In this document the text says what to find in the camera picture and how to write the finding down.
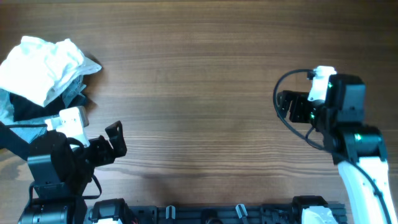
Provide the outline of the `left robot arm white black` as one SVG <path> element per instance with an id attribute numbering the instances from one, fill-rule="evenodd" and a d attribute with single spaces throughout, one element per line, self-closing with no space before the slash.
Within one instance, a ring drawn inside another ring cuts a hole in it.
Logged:
<path id="1" fill-rule="evenodd" d="M 89 146 L 56 130 L 30 144 L 27 163 L 34 180 L 19 223 L 84 223 L 86 200 L 99 198 L 83 193 L 90 182 L 100 185 L 95 168 L 127 153 L 122 123 L 117 121 L 105 131 L 106 138 L 90 139 Z"/>

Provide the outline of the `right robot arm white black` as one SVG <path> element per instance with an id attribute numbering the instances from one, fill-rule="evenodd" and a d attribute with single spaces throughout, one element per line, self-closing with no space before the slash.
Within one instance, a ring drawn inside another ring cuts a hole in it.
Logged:
<path id="1" fill-rule="evenodd" d="M 305 69 L 306 92 L 273 90 L 277 117 L 309 146 L 332 156 L 345 185 L 355 223 L 397 223 L 389 164 L 381 131 L 364 123 L 366 85 L 359 77 Z"/>

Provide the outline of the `white polo shirt black print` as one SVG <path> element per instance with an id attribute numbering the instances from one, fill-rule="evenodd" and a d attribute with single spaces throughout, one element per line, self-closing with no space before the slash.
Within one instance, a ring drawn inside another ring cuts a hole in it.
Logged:
<path id="1" fill-rule="evenodd" d="M 100 70 L 70 39 L 52 43 L 23 36 L 1 63 L 1 89 L 45 107 L 76 78 Z"/>

